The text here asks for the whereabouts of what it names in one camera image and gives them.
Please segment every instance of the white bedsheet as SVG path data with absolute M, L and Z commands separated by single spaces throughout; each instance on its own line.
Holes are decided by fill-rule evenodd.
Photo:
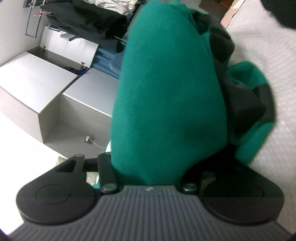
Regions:
M 230 64 L 250 60 L 265 74 L 273 90 L 275 128 L 251 167 L 276 183 L 285 204 L 278 223 L 296 232 L 296 31 L 282 27 L 260 0 L 246 0 L 227 31 L 235 51 Z

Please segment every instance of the ribbed gray surface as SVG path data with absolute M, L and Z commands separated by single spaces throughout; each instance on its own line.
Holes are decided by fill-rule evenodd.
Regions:
M 85 217 L 55 227 L 26 223 L 10 235 L 14 241 L 284 241 L 290 235 L 272 222 L 235 226 L 209 214 L 194 195 L 174 186 L 126 186 L 105 195 Z

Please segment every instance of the white cabinet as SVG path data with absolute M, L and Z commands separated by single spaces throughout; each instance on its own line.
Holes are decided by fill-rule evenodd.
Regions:
M 44 142 L 58 120 L 60 93 L 77 75 L 29 53 L 0 66 L 0 111 Z
M 67 41 L 60 37 L 62 33 L 61 31 L 57 32 L 45 27 L 40 47 L 43 48 L 45 46 L 51 52 L 79 64 L 84 62 L 86 67 L 90 67 L 99 45 L 82 38 Z
M 91 68 L 61 96 L 61 120 L 106 147 L 117 88 L 116 78 Z

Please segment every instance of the blue fabric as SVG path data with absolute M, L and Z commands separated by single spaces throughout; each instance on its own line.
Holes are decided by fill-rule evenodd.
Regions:
M 94 56 L 94 60 L 91 64 L 91 67 L 99 71 L 102 71 L 105 74 L 111 75 L 116 79 L 119 79 L 119 75 L 112 71 L 109 66 L 111 60 L 114 59 L 115 56 L 115 52 L 112 52 L 99 46 Z
M 115 72 L 116 74 L 120 75 L 122 61 L 123 61 L 124 51 L 115 55 L 114 59 L 111 60 L 109 66 L 110 69 Z

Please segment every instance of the green fabric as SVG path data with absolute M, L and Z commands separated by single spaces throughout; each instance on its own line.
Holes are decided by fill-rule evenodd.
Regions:
M 100 189 L 100 182 L 93 184 L 92 187 L 95 189 Z
M 177 184 L 227 145 L 208 43 L 186 18 L 192 10 L 179 6 L 149 3 L 131 28 L 111 128 L 122 184 Z
M 243 137 L 244 140 L 235 152 L 235 158 L 244 165 L 249 165 L 261 148 L 273 125 L 272 122 L 256 122 Z
M 243 61 L 229 67 L 226 73 L 230 79 L 238 80 L 251 89 L 261 84 L 267 84 L 266 78 L 261 71 L 248 61 Z
M 267 83 L 260 70 L 248 61 L 243 61 L 229 67 L 226 73 L 234 83 L 245 84 L 251 89 Z M 261 148 L 272 127 L 272 122 L 264 123 L 258 121 L 242 136 L 229 135 L 228 142 L 238 146 L 235 157 L 241 163 L 249 165 Z

